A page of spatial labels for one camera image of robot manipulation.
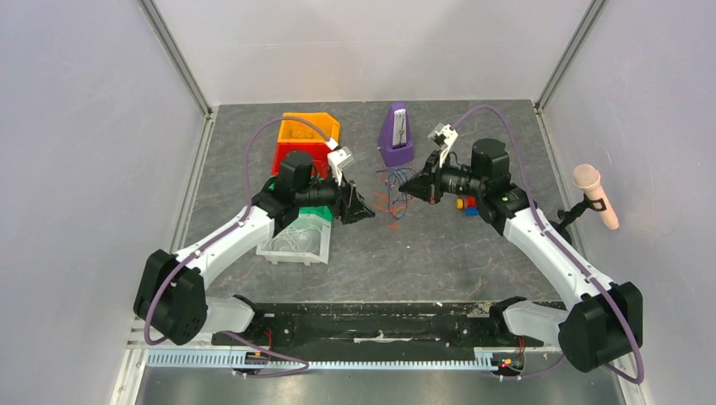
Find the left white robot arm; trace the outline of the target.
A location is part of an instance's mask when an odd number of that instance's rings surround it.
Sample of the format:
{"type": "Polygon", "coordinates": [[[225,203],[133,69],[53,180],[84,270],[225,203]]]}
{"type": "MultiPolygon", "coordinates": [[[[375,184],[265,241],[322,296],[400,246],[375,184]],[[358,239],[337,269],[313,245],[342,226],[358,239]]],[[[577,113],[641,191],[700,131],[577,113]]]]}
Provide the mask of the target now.
{"type": "Polygon", "coordinates": [[[291,152],[278,175],[233,219],[179,251],[153,252],[133,303],[133,312],[144,320],[144,341],[183,345],[201,332],[233,332],[245,344],[259,342],[265,323],[253,305],[246,299],[210,299],[206,289],[244,254],[289,227],[301,208],[327,207],[342,224],[374,217],[355,183],[344,176],[353,161],[348,148],[337,147],[328,154],[328,178],[317,180],[312,156],[291,152]]]}

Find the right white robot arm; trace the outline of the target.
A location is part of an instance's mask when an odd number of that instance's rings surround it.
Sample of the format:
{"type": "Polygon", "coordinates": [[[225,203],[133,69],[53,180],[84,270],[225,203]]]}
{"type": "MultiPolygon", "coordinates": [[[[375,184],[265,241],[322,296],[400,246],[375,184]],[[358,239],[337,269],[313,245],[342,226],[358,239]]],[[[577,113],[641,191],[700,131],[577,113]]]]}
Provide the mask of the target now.
{"type": "Polygon", "coordinates": [[[399,189],[430,204],[444,194],[474,197],[479,216],[515,245],[559,294],[564,309],[513,297],[490,308],[487,331],[499,344],[517,337],[558,347],[577,370],[587,373],[631,354],[634,376],[645,377],[643,295],[631,282],[615,283],[586,261],[547,221],[530,192],[511,181],[505,143],[493,138],[474,142],[469,165],[452,165],[447,150],[436,150],[423,169],[399,189]]]}

